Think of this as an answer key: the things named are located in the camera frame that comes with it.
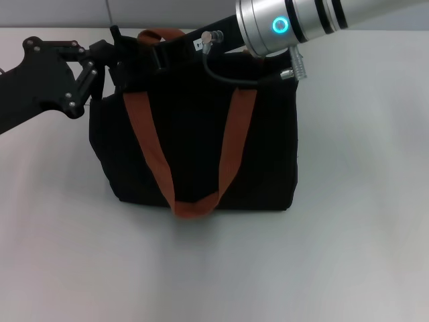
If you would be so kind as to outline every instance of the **black bag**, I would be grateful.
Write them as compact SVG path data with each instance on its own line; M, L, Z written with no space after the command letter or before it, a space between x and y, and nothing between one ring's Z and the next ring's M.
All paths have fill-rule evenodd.
M226 77L259 79L289 68L290 56L242 52L209 64ZM297 183L297 86L236 89L193 64L154 76L139 93L93 101L90 143L121 201L170 206L183 218L214 208L286 210Z

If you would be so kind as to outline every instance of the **cable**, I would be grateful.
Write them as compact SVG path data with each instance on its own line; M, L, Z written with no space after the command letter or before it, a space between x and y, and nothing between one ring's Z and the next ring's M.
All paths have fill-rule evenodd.
M231 85L235 85L235 86L252 86L252 87L254 87L254 86L258 85L258 82L256 80L233 79L233 78L227 78L227 77L223 77L223 76L220 76L218 74L215 74L208 67L207 56L208 56L208 54L202 55L202 64L204 65L204 69L205 69L206 73L209 74L210 76L212 76L217 81L227 83L227 84L231 84Z

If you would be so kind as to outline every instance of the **label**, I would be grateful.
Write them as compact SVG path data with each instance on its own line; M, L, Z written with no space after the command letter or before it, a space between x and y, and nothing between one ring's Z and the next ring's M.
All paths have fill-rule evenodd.
M194 40L194 47L196 51L202 50L202 40L201 38Z

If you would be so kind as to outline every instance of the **white table surface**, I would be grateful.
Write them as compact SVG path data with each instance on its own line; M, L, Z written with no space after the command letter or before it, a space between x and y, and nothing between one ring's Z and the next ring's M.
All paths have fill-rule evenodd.
M1 68L28 36L111 41L0 29ZM341 32L300 49L299 183L284 213L187 222L120 203L88 113L1 135L0 321L428 321L429 32Z

